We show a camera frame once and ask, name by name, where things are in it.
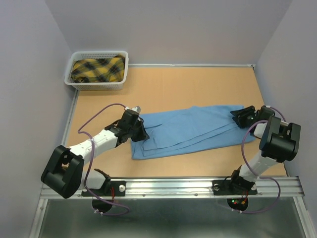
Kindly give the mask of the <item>light blue long sleeve shirt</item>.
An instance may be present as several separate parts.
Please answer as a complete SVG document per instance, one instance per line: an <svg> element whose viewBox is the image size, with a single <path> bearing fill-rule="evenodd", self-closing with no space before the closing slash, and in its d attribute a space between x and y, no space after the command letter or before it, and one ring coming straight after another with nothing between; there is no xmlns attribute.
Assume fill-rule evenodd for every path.
<svg viewBox="0 0 317 238"><path fill-rule="evenodd" d="M242 105L218 105L142 114L147 140L132 142L133 160L194 153L241 144L246 129L239 128L232 111Z"/></svg>

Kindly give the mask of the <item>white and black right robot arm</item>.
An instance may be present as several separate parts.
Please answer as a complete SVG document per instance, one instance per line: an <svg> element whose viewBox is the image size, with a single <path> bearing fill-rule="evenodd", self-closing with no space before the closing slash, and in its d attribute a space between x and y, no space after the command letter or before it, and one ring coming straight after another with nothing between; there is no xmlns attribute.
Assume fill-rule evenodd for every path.
<svg viewBox="0 0 317 238"><path fill-rule="evenodd" d="M242 156L245 157L244 143L248 135L260 139L259 151L238 169L234 170L228 181L232 193L249 192L255 188L256 180L270 167L285 161L292 161L298 153L301 126L287 123L284 117L278 118L278 112L270 106L255 110L254 106L231 111L233 120L247 133L241 144Z"/></svg>

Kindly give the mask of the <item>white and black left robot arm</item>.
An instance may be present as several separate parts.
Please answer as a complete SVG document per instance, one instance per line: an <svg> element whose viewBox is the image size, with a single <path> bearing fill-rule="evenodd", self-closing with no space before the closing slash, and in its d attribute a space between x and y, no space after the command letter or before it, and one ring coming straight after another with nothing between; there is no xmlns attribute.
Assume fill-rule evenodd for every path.
<svg viewBox="0 0 317 238"><path fill-rule="evenodd" d="M94 137L70 147L57 146L42 175L41 181L63 198L71 197L79 189L92 189L98 195L110 191L109 175L95 169L84 172L84 166L98 155L114 149L131 139L133 142L149 138L145 131L140 107L126 107L122 118L106 126Z"/></svg>

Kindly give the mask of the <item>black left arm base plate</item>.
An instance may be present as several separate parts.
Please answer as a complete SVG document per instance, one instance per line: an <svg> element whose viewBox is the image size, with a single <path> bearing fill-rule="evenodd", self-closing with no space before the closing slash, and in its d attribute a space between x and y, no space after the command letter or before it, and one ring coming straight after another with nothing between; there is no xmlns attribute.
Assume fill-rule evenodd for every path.
<svg viewBox="0 0 317 238"><path fill-rule="evenodd" d="M114 208L115 199L118 197L125 196L126 181L105 181L101 188L99 189L90 189L92 193L96 196L104 199L107 203L104 203L97 199L93 194L91 194L87 189L81 191L81 196L83 197L92 197L92 208L103 214L109 212Z"/></svg>

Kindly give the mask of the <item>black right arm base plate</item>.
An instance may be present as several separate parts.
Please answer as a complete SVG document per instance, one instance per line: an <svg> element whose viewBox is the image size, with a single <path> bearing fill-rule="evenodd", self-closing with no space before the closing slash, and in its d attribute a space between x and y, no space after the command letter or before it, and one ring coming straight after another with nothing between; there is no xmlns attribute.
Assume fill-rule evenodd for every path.
<svg viewBox="0 0 317 238"><path fill-rule="evenodd" d="M215 196L229 196L229 207L237 211L245 211L249 205L249 196L257 195L258 191L253 188L254 183L245 183L226 177L223 180L213 180L211 190Z"/></svg>

